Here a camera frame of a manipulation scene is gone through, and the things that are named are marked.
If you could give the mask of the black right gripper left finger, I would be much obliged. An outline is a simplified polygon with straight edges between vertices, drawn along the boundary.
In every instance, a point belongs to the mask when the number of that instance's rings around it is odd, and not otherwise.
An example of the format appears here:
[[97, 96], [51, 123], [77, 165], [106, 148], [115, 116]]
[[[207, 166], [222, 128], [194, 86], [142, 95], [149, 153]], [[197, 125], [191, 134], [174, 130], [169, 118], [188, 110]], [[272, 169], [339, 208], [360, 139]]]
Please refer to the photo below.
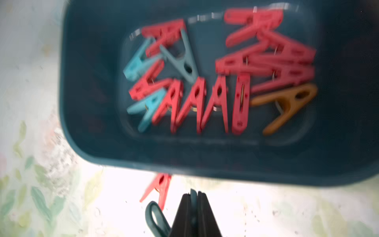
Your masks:
[[191, 200], [189, 194], [183, 194], [169, 237], [191, 237]]

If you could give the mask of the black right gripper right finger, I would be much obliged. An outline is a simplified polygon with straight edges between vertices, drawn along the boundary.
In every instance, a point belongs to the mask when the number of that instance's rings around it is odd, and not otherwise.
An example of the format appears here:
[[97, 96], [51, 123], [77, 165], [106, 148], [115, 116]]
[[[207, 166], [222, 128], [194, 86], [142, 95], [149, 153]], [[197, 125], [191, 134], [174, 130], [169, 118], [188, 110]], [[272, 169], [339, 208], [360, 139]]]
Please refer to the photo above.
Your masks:
[[207, 195], [200, 191], [197, 193], [197, 234], [199, 237], [222, 236]]

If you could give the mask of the dark teal clothespin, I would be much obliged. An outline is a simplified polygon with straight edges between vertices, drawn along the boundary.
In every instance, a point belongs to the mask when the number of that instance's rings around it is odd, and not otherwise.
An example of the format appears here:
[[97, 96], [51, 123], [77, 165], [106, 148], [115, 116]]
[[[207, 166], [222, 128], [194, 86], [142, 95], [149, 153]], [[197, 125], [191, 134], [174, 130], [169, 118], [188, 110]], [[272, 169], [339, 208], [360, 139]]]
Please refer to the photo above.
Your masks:
[[[192, 225], [192, 237], [197, 236], [197, 192], [191, 189], [191, 225]], [[168, 237], [171, 231], [171, 227], [165, 216], [163, 215], [159, 205], [151, 201], [145, 211], [146, 223], [155, 237]]]

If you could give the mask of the dark teal storage box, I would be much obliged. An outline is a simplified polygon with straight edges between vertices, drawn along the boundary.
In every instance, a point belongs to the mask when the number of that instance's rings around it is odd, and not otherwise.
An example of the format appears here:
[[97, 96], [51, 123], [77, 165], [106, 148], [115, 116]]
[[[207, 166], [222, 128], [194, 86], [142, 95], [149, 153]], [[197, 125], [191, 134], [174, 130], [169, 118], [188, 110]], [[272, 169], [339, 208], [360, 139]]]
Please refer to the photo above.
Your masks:
[[[176, 133], [170, 113], [145, 132], [130, 115], [133, 82], [123, 69], [144, 26], [183, 19], [207, 95], [215, 61], [257, 42], [227, 48], [228, 8], [284, 11], [277, 31], [317, 51], [317, 96], [281, 129], [263, 129], [279, 114], [273, 103], [250, 108], [241, 134], [225, 132], [213, 112], [201, 133], [190, 111]], [[340, 186], [379, 173], [378, 1], [70, 1], [63, 21], [60, 118], [85, 160], [172, 174], [306, 186]]]

